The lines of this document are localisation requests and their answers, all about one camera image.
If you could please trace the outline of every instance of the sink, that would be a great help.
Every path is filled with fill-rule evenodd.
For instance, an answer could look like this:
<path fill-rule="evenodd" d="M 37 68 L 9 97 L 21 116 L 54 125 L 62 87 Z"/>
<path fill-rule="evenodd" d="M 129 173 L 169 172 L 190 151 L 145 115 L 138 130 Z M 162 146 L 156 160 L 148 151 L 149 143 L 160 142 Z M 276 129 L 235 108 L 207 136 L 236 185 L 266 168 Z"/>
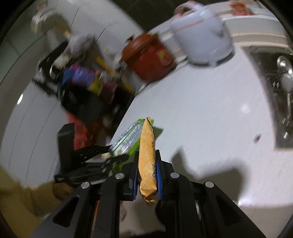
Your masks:
<path fill-rule="evenodd" d="M 276 131 L 276 148 L 293 148 L 293 115 L 286 120 L 287 94 L 283 91 L 280 81 L 287 71 L 277 67 L 277 59 L 282 55 L 293 63 L 293 52 L 281 47 L 250 46 L 243 49 L 252 59 L 269 99 Z"/>

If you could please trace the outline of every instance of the yellow snack bag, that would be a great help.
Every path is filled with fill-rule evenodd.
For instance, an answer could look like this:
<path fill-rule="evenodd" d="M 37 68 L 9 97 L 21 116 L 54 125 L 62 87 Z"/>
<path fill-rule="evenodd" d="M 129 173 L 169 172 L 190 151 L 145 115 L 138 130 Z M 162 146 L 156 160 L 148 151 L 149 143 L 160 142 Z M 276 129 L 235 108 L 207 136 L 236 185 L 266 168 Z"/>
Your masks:
<path fill-rule="evenodd" d="M 139 191 L 148 206 L 155 204 L 157 180 L 155 169 L 155 137 L 151 127 L 151 119 L 147 117 L 140 135 L 138 171 Z"/>
<path fill-rule="evenodd" d="M 90 84 L 90 86 L 88 87 L 89 91 L 100 95 L 102 88 L 103 88 L 103 83 L 99 78 L 100 76 L 95 76 L 94 81 Z"/>

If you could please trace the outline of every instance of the rice cooker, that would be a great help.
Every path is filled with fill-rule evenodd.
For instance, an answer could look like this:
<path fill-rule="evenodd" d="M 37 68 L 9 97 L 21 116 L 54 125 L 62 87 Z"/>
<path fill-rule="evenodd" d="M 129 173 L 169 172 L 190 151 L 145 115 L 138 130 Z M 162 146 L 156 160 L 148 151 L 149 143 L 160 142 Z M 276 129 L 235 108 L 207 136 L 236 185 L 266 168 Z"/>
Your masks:
<path fill-rule="evenodd" d="M 233 52 L 225 23 L 195 1 L 188 1 L 175 9 L 170 28 L 191 63 L 216 66 L 219 60 Z"/>

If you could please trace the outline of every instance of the person's arm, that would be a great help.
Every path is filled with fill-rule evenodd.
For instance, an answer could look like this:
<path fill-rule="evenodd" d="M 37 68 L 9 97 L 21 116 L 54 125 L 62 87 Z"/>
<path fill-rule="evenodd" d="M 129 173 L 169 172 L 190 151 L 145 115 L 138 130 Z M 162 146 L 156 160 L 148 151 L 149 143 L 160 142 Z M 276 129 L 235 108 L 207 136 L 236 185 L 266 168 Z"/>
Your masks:
<path fill-rule="evenodd" d="M 36 188 L 20 187 L 24 206 L 38 217 L 52 212 L 74 188 L 65 183 L 48 182 Z"/>

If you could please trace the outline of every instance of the kitchen counter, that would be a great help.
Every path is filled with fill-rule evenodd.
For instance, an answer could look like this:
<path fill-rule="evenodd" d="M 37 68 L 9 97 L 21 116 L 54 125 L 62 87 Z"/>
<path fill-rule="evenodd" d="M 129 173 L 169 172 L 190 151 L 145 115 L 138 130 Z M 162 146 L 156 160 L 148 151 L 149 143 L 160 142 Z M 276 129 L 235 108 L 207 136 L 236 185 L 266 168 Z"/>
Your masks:
<path fill-rule="evenodd" d="M 212 180 L 239 206 L 289 207 L 276 218 L 280 232 L 293 212 L 293 153 L 275 150 L 260 78 L 240 45 L 235 52 L 216 68 L 187 64 L 147 86 L 112 142 L 138 118 L 153 118 L 162 160 L 191 180 Z M 244 211 L 254 221 L 255 209 Z"/>

